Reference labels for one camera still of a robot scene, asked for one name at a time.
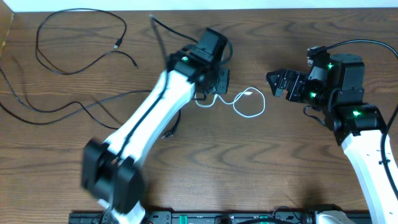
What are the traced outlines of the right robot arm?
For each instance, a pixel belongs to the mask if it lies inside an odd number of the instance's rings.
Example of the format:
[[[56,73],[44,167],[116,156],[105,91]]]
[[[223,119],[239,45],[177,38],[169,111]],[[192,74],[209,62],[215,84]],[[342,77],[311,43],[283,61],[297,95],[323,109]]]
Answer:
[[[378,107],[363,101],[365,66],[358,55],[311,56],[309,73],[280,69],[266,74],[274,96],[320,110],[359,180],[373,223],[397,223],[397,180],[387,129]]]

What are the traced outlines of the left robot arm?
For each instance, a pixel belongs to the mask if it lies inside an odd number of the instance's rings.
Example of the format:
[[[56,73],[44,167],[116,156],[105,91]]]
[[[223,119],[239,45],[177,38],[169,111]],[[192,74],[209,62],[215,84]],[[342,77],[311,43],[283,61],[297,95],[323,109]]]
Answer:
[[[165,70],[144,102],[114,133],[83,148],[81,186],[105,207],[101,221],[140,223],[145,183],[140,173],[146,157],[175,114],[198,91],[225,94],[229,70],[223,59],[231,42],[207,28],[201,39],[165,59]]]

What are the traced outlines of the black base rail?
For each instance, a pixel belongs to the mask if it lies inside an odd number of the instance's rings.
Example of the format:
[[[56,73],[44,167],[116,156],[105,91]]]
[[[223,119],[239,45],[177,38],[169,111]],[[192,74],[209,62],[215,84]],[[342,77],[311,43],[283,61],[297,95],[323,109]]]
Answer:
[[[347,217],[354,223],[371,223],[371,217],[368,213],[348,213]],[[97,224],[97,223],[118,223],[113,218],[105,215],[102,219],[103,212],[72,212],[69,214],[68,224]],[[153,211],[147,212],[141,223],[155,223],[155,224],[180,224],[180,223],[226,223],[226,218],[231,220],[231,223],[240,223],[246,220],[257,218],[271,218],[270,213],[177,213],[168,211]],[[282,210],[276,212],[275,218],[291,222],[299,223],[292,212]]]

